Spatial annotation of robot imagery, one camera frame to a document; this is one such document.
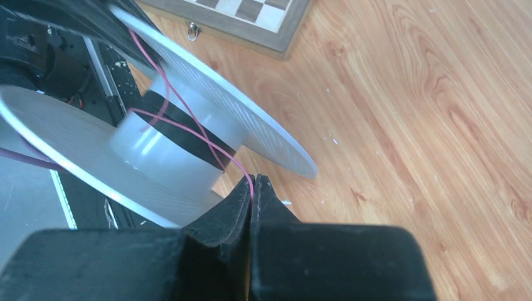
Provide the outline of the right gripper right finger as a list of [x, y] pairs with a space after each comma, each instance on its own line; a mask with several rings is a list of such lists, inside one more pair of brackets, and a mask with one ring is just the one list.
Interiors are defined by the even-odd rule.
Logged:
[[436, 300], [423, 253], [404, 228], [305, 223], [255, 180], [251, 300]]

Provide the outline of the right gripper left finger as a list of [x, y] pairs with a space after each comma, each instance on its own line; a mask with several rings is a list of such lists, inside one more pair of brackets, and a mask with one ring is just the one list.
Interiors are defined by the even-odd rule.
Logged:
[[253, 179], [181, 229], [41, 230], [1, 272], [2, 300], [246, 300]]

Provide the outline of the grey perforated cable spool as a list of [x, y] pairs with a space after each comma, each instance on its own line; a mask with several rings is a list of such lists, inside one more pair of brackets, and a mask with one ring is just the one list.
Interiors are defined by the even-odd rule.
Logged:
[[[211, 188], [241, 146], [301, 176], [317, 175], [302, 146], [239, 89], [139, 18], [110, 10], [156, 52], [162, 70], [109, 140], [123, 175], [98, 178], [139, 205], [136, 213], [165, 228], [190, 224], [219, 201]], [[1, 87], [1, 117], [56, 164], [44, 137], [61, 108], [74, 107], [27, 88]]]

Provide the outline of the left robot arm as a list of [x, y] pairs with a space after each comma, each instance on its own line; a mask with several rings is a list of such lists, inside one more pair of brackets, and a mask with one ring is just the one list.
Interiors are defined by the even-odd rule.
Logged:
[[140, 97], [128, 62], [153, 72], [159, 57], [134, 42], [112, 6], [148, 21], [135, 1], [2, 1], [1, 83], [122, 118]]

